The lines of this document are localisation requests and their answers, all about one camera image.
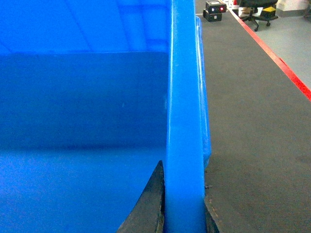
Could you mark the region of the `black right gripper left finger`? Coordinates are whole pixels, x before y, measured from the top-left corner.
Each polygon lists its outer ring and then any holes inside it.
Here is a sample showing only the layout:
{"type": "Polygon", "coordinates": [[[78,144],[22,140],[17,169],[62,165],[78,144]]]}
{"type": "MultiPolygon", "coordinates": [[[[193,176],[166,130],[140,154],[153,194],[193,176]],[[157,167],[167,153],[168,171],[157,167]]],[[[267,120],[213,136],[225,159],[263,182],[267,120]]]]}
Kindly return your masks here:
{"type": "Polygon", "coordinates": [[[163,162],[158,161],[143,192],[119,233],[162,233],[165,222],[165,177],[163,162]]]}

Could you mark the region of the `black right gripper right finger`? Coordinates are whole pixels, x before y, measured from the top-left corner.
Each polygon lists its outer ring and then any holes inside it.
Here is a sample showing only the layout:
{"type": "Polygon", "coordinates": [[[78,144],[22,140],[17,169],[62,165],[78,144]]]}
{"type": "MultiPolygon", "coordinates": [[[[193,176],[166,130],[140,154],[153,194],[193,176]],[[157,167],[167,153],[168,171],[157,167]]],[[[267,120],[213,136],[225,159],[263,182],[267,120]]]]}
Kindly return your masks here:
{"type": "Polygon", "coordinates": [[[220,230],[217,226],[217,215],[213,209],[208,198],[204,199],[205,203],[205,218],[206,218],[206,229],[207,233],[220,233],[220,230]]]}

